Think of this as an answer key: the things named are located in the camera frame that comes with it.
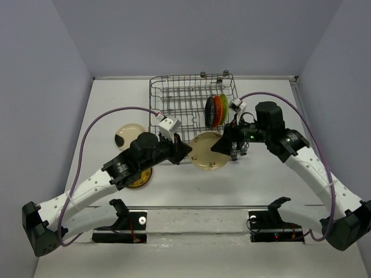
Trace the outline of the beige floral plate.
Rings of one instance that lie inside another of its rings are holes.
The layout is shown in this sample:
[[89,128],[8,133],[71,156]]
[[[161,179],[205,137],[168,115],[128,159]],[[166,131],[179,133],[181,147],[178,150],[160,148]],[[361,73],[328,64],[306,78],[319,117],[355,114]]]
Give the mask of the beige floral plate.
[[206,171],[218,170],[224,167],[230,157],[217,152],[212,152],[211,147],[221,138],[221,134],[215,131],[200,133],[192,139],[188,154],[190,162],[197,168]]

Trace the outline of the orange plate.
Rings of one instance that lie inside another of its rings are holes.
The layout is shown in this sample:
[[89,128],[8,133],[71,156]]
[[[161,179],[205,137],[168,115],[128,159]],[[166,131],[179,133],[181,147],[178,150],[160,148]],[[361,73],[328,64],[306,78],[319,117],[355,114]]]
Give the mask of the orange plate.
[[215,113],[214,113],[214,120],[212,123],[212,127],[217,127],[221,124],[221,120],[223,119],[223,102],[220,96],[214,96],[214,106],[215,106]]

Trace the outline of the lime green plate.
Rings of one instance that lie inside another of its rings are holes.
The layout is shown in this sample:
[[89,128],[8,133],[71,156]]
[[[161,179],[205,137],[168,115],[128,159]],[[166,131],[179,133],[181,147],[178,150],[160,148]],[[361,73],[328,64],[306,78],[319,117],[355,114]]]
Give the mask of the lime green plate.
[[225,94],[221,94],[220,98],[221,98],[221,102],[223,106],[223,113],[222,113],[222,118],[221,118],[219,125],[223,125],[228,116],[229,104],[228,104],[228,98]]

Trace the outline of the yellow brown patterned plate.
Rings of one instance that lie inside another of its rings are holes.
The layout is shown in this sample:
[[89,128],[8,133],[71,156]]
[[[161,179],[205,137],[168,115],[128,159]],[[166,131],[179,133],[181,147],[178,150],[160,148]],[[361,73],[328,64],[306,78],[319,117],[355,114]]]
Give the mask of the yellow brown patterned plate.
[[140,189],[148,184],[151,180],[153,175],[153,168],[146,169],[141,173],[141,177],[139,180],[135,181],[134,183],[127,186],[129,189]]

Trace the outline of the cream plate with black patch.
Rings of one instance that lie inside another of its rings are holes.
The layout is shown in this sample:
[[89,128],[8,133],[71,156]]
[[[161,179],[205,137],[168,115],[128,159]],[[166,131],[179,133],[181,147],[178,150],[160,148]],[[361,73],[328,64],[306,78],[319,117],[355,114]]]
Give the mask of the cream plate with black patch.
[[146,132],[146,129],[140,124],[126,124],[115,133],[115,144],[121,151],[124,151],[128,149],[131,142],[136,140],[137,137],[143,132]]

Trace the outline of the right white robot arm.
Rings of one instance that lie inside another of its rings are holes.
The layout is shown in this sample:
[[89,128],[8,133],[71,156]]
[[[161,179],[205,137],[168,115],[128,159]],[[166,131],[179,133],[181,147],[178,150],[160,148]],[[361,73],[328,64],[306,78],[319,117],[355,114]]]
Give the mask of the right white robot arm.
[[294,203],[280,197],[268,205],[267,221],[280,227],[297,224],[321,233],[332,247],[344,251],[370,232],[370,201],[351,192],[317,157],[307,139],[297,130],[288,129],[281,108],[272,101],[255,106],[257,118],[244,120],[246,104],[233,99],[229,107],[235,112],[231,123],[224,126],[221,139],[211,151],[233,156],[250,142],[266,145],[284,165],[293,170],[323,203],[323,210]]

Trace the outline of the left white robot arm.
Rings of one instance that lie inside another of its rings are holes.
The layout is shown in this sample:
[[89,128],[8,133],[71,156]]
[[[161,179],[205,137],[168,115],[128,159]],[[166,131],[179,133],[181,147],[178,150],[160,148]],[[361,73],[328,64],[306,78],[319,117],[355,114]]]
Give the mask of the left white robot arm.
[[163,161],[179,164],[191,150],[178,134],[168,140],[160,134],[141,133],[128,149],[76,188],[40,204],[26,203],[21,209],[22,226],[35,256],[47,255],[66,246],[68,238],[97,227],[125,227],[129,210],[121,199],[93,211],[87,207],[136,182],[143,171]]

